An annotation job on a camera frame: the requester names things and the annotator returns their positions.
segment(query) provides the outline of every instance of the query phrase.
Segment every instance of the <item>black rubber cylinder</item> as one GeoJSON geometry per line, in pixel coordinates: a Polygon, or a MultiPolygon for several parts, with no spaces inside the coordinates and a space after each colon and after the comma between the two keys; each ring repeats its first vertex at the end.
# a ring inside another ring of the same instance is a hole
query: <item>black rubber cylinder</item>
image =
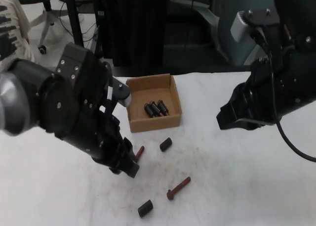
{"type": "Polygon", "coordinates": [[[139,216],[142,218],[147,215],[154,208],[151,200],[147,201],[141,207],[138,208],[139,216]]]}
{"type": "Polygon", "coordinates": [[[144,109],[145,109],[147,115],[148,115],[150,118],[153,118],[153,117],[155,116],[155,114],[154,114],[152,108],[150,107],[150,105],[149,105],[148,103],[146,103],[146,104],[144,105],[144,109]]]}
{"type": "Polygon", "coordinates": [[[160,109],[158,108],[158,106],[156,105],[156,103],[154,101],[150,102],[150,107],[154,111],[155,115],[160,116],[161,111],[160,111],[160,109]]]}
{"type": "Polygon", "coordinates": [[[163,103],[162,100],[158,101],[158,108],[165,116],[169,113],[168,108],[166,107],[166,105],[163,103]]]}
{"type": "Polygon", "coordinates": [[[166,139],[162,144],[160,145],[160,150],[162,152],[165,152],[170,146],[172,145],[172,140],[170,138],[166,139]]]}

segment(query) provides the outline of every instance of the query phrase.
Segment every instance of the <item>rusty bolt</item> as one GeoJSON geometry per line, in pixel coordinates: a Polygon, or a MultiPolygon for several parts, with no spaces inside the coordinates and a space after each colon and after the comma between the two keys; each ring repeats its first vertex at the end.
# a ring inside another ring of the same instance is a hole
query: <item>rusty bolt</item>
{"type": "Polygon", "coordinates": [[[173,197],[178,193],[182,188],[184,188],[191,181],[191,177],[186,178],[183,182],[176,186],[173,190],[168,190],[167,197],[169,200],[173,200],[173,197]]]}
{"type": "Polygon", "coordinates": [[[141,146],[141,148],[139,149],[139,151],[136,154],[136,162],[138,162],[138,160],[139,160],[140,156],[142,156],[144,150],[145,150],[145,147],[141,146]]]}

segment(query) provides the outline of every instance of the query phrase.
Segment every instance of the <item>open cardboard box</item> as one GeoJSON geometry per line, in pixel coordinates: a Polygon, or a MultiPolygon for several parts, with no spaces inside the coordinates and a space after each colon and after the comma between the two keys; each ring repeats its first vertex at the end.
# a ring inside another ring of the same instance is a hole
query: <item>open cardboard box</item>
{"type": "Polygon", "coordinates": [[[181,122],[181,105],[173,76],[169,74],[128,79],[132,102],[127,108],[132,133],[177,127],[181,122]],[[144,105],[162,100],[170,116],[149,118],[144,105]]]}

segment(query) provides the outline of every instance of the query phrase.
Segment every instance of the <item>caster wheel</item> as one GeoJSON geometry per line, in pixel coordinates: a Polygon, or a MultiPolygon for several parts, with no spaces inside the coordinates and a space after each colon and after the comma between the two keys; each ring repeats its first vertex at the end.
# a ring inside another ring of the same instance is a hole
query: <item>caster wheel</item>
{"type": "Polygon", "coordinates": [[[47,53],[47,51],[46,51],[46,46],[41,45],[41,46],[39,47],[39,51],[40,51],[41,54],[46,54],[46,53],[47,53]]]}

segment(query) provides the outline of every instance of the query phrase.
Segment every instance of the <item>brown screw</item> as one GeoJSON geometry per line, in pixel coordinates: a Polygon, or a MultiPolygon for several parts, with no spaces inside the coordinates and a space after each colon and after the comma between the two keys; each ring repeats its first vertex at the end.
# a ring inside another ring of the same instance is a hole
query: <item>brown screw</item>
{"type": "Polygon", "coordinates": [[[138,160],[139,160],[140,156],[142,156],[144,150],[145,150],[145,147],[141,146],[141,148],[139,149],[139,151],[136,154],[136,162],[138,162],[138,160]]]}
{"type": "Polygon", "coordinates": [[[173,197],[178,193],[182,188],[184,188],[191,181],[191,177],[186,178],[183,182],[176,186],[173,190],[168,190],[167,197],[169,200],[173,200],[173,197]]]}

